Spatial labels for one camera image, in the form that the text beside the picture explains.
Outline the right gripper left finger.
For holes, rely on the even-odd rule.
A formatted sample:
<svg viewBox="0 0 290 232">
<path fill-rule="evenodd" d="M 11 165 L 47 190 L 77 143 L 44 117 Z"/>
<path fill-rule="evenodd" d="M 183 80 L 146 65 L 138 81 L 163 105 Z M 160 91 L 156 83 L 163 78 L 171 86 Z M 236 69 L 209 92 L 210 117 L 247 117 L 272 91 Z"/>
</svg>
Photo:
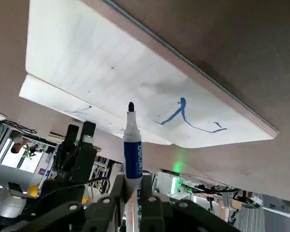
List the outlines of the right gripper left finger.
<svg viewBox="0 0 290 232">
<path fill-rule="evenodd" d="M 0 232 L 116 232 L 130 196 L 124 175 L 116 176 L 110 194 L 88 206 L 82 204 L 81 187 L 69 185 L 32 198 L 23 215 L 0 216 Z"/>
</svg>

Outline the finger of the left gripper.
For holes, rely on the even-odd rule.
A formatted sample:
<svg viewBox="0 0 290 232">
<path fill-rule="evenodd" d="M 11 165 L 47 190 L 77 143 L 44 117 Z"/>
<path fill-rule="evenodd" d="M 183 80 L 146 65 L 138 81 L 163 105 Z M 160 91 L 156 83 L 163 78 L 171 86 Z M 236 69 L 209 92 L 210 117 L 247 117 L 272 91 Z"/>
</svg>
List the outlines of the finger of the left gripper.
<svg viewBox="0 0 290 232">
<path fill-rule="evenodd" d="M 74 144 L 78 135 L 79 127 L 76 125 L 69 125 L 64 139 L 64 143 L 71 145 Z"/>
<path fill-rule="evenodd" d="M 93 145 L 94 133 L 96 130 L 96 124 L 85 121 L 83 123 L 82 131 L 81 131 L 81 147 L 86 145 Z"/>
</svg>

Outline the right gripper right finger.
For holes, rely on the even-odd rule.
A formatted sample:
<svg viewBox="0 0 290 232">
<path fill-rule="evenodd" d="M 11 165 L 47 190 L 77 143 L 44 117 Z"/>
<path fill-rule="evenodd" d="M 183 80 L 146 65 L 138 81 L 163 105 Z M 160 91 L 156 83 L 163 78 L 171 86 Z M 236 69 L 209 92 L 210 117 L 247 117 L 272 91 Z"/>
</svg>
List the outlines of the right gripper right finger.
<svg viewBox="0 0 290 232">
<path fill-rule="evenodd" d="M 152 178 L 141 184 L 141 232 L 235 232 L 237 229 L 190 200 L 172 202 L 154 194 Z"/>
</svg>

